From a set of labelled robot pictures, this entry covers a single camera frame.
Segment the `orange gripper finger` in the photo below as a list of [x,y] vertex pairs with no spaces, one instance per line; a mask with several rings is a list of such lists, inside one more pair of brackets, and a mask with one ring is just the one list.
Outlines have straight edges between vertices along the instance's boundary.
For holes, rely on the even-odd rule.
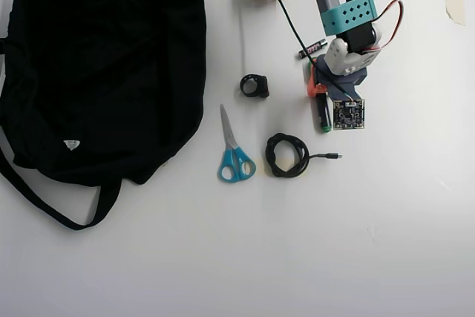
[[311,98],[315,98],[319,94],[326,94],[327,87],[321,83],[315,81],[315,71],[310,71],[309,80],[307,84],[307,95]]

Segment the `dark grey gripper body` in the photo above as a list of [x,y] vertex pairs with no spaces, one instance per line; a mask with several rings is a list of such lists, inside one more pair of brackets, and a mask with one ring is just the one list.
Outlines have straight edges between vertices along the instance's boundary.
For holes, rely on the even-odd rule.
[[359,101],[360,95],[356,92],[356,86],[360,85],[367,77],[367,69],[363,68],[347,76],[333,74],[324,61],[324,55],[313,58],[312,74],[316,84],[327,87],[327,93],[331,100]]

